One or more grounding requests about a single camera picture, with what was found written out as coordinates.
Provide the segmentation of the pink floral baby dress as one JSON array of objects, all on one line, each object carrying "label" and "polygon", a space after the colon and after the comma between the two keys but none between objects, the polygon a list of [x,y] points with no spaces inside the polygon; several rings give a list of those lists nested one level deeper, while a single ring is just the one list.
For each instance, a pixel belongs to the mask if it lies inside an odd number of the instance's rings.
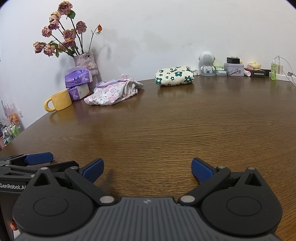
[{"label": "pink floral baby dress", "polygon": [[136,95],[143,87],[141,82],[130,75],[122,74],[119,80],[101,81],[96,84],[93,93],[85,97],[84,102],[89,105],[114,105]]}]

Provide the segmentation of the yellow ceramic mug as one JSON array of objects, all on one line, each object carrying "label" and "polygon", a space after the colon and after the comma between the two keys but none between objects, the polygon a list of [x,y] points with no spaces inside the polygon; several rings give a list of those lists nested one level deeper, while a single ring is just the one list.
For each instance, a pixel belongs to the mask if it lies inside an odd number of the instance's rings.
[{"label": "yellow ceramic mug", "polygon": [[[48,106],[49,102],[52,102],[53,108],[50,108]],[[60,111],[60,110],[66,109],[71,104],[72,104],[72,100],[70,98],[70,94],[68,90],[65,89],[48,98],[44,103],[44,109],[47,112]]]}]

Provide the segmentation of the lower purple tissue pack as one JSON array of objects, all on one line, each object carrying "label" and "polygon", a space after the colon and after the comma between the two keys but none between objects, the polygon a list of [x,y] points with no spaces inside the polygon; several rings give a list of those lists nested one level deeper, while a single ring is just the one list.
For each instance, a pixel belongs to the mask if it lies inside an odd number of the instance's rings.
[{"label": "lower purple tissue pack", "polygon": [[72,101],[83,99],[84,97],[88,96],[89,92],[90,90],[88,84],[83,84],[68,89],[68,93]]}]

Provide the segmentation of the purple tissue pack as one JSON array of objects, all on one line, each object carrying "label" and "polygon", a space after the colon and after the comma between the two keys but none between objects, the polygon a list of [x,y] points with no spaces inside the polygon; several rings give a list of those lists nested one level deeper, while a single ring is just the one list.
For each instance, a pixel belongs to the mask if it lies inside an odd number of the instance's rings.
[{"label": "purple tissue pack", "polygon": [[83,99],[84,97],[88,96],[89,92],[90,90],[88,84],[83,84],[68,89],[68,93],[72,101]]},{"label": "purple tissue pack", "polygon": [[88,84],[92,81],[91,71],[81,66],[68,69],[65,75],[65,86],[67,89]]}]

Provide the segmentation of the upper purple tissue pack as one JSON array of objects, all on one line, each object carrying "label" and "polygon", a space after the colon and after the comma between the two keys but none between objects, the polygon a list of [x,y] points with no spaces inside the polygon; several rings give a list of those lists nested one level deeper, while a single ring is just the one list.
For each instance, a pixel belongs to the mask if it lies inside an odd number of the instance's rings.
[{"label": "upper purple tissue pack", "polygon": [[92,81],[91,71],[81,66],[68,69],[65,75],[65,86],[67,89],[88,84]]}]

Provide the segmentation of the pink patterned flower vase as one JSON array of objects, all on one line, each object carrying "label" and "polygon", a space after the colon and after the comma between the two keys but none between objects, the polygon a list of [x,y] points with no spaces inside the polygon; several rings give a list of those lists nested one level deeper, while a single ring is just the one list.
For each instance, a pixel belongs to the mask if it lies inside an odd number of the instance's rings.
[{"label": "pink patterned flower vase", "polygon": [[92,82],[88,83],[90,91],[93,91],[98,83],[99,74],[97,64],[92,52],[87,52],[74,57],[75,66],[85,67],[92,75]]}]

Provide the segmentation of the white tube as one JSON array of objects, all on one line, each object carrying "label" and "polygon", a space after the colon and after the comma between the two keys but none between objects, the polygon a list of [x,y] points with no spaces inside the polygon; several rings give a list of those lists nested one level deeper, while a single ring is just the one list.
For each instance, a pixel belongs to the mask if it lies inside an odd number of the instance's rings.
[{"label": "white tube", "polygon": [[251,72],[248,71],[248,70],[244,70],[244,75],[247,76],[247,77],[250,77],[251,76]]}]

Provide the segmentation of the dark red box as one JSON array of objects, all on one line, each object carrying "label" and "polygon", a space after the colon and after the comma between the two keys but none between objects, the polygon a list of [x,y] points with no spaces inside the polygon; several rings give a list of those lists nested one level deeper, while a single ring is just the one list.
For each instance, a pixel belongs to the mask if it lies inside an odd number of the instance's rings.
[{"label": "dark red box", "polygon": [[269,77],[269,72],[265,71],[265,70],[250,70],[245,68],[244,70],[248,70],[251,72],[251,76],[250,77],[258,77],[258,78],[265,78],[265,77]]}]

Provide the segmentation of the grey tin box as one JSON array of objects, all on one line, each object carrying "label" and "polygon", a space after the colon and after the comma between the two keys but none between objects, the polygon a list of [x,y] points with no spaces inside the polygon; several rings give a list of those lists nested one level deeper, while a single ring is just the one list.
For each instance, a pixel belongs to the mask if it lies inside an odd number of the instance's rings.
[{"label": "grey tin box", "polygon": [[228,76],[244,76],[243,64],[224,63],[224,69]]}]

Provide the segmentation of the green white small boxes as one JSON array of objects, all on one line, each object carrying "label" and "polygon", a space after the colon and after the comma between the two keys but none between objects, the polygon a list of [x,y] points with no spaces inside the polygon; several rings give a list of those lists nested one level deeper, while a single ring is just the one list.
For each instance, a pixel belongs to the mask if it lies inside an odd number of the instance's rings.
[{"label": "green white small boxes", "polygon": [[216,76],[227,76],[227,71],[224,67],[215,66],[215,74]]}]

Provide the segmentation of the white power strip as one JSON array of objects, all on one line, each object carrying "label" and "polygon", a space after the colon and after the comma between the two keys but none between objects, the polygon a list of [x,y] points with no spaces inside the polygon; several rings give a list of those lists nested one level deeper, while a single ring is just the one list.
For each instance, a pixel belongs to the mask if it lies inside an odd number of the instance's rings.
[{"label": "white power strip", "polygon": [[295,83],[295,74],[292,72],[285,73],[282,65],[276,64],[275,74],[270,71],[268,76],[272,80],[289,81]]}]

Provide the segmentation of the yellow sticky note stack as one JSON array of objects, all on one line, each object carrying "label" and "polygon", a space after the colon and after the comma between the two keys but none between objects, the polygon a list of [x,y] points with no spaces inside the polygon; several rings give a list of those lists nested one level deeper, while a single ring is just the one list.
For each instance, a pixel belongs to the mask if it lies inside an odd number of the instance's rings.
[{"label": "yellow sticky note stack", "polygon": [[261,69],[261,64],[257,62],[250,62],[247,65],[247,69],[250,70],[260,70]]}]

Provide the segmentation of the green spray bottle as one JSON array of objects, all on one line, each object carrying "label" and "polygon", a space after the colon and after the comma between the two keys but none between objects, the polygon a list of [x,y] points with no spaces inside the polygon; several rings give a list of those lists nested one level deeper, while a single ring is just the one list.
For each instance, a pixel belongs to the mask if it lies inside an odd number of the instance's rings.
[{"label": "green spray bottle", "polygon": [[276,63],[275,58],[271,61],[271,72],[270,72],[270,78],[271,80],[276,80]]}]

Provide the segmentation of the black charger block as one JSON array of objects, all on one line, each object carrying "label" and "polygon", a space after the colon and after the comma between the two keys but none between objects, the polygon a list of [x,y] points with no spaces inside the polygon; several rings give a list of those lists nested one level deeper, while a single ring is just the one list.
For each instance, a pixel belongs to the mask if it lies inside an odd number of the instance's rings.
[{"label": "black charger block", "polygon": [[229,64],[240,64],[240,58],[231,56],[226,58],[227,63]]}]

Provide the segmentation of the cream green-flower folded cloth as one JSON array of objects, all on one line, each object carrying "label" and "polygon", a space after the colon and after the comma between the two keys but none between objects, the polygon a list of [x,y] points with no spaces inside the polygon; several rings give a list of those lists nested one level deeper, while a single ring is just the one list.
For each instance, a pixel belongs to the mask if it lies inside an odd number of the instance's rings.
[{"label": "cream green-flower folded cloth", "polygon": [[192,83],[194,75],[190,66],[162,68],[156,72],[155,83],[163,86],[177,86]]}]

